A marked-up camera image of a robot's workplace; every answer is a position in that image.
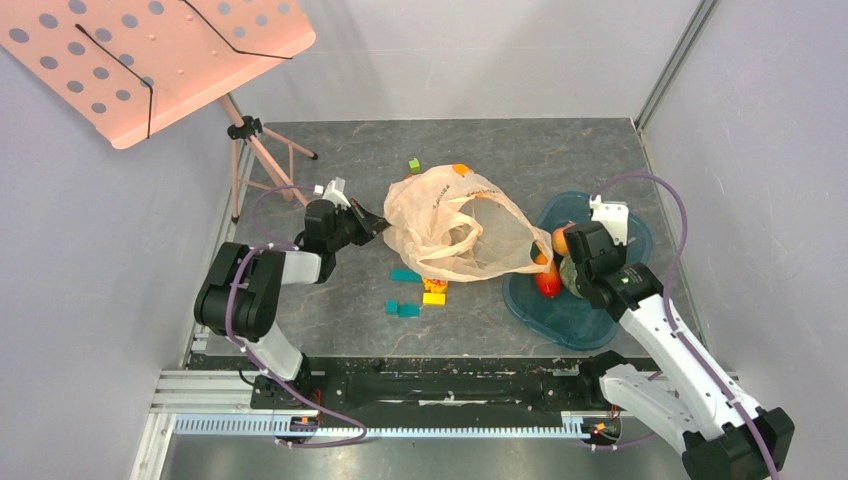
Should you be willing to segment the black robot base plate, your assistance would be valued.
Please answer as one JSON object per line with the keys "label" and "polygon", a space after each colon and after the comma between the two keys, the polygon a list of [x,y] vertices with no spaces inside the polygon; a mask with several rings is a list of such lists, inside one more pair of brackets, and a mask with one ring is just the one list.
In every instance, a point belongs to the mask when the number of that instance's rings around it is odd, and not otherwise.
{"label": "black robot base plate", "polygon": [[581,357],[310,357],[296,392],[351,415],[367,406],[532,406],[607,411]]}

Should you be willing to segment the translucent orange plastic bag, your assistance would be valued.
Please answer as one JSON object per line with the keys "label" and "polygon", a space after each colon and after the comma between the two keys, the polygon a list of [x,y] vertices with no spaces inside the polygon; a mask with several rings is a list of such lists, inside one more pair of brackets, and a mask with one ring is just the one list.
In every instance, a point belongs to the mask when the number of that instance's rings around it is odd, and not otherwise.
{"label": "translucent orange plastic bag", "polygon": [[550,234],[534,226],[498,186],[470,167],[435,166],[393,183],[383,204],[386,245],[420,276],[476,282],[535,274],[535,241],[553,257]]}

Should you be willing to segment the orange fake fruit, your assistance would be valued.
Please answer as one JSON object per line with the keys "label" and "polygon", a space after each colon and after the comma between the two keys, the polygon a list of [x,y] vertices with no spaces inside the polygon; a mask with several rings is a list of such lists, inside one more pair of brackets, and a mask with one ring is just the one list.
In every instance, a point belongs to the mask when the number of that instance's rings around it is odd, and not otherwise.
{"label": "orange fake fruit", "polygon": [[538,253],[535,263],[545,266],[542,272],[534,274],[534,281],[538,291],[546,298],[554,298],[561,293],[563,283],[560,277],[560,263],[562,256],[555,254],[549,260],[543,253]]}
{"label": "orange fake fruit", "polygon": [[574,223],[568,223],[562,227],[555,229],[551,233],[551,244],[554,252],[562,257],[569,256],[569,247],[566,241],[566,232],[573,227]]}

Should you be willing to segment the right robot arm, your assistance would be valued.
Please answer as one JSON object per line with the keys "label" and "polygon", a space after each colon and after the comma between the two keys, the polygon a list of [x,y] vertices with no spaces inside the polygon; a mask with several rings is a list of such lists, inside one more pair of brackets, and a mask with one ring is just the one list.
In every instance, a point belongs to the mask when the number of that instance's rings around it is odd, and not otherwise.
{"label": "right robot arm", "polygon": [[598,221],[566,229],[580,293],[646,349],[670,382],[665,391],[622,355],[583,361],[577,392],[591,408],[635,416],[681,457],[692,479],[776,479],[795,431],[781,408],[764,409],[709,355],[648,266]]}

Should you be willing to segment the green netted fake melon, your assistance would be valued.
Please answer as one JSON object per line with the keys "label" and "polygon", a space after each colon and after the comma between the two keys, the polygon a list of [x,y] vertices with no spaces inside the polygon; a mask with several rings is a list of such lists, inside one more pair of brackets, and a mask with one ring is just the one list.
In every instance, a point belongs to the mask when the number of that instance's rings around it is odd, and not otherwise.
{"label": "green netted fake melon", "polygon": [[577,282],[577,269],[570,257],[563,257],[559,263],[559,276],[564,288],[573,296],[583,299]]}

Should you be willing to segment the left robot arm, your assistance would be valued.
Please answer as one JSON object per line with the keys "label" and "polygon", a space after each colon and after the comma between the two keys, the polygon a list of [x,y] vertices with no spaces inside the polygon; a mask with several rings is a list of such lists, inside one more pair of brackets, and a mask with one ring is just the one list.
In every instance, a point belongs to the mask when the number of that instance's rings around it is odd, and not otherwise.
{"label": "left robot arm", "polygon": [[194,320],[256,360],[264,375],[277,377],[275,392],[288,406],[302,407],[313,397],[314,381],[301,372],[305,354],[276,324],[281,288],[326,282],[339,250],[363,246],[389,226],[354,199],[341,205],[315,200],[306,207],[295,250],[225,242],[197,294]]}

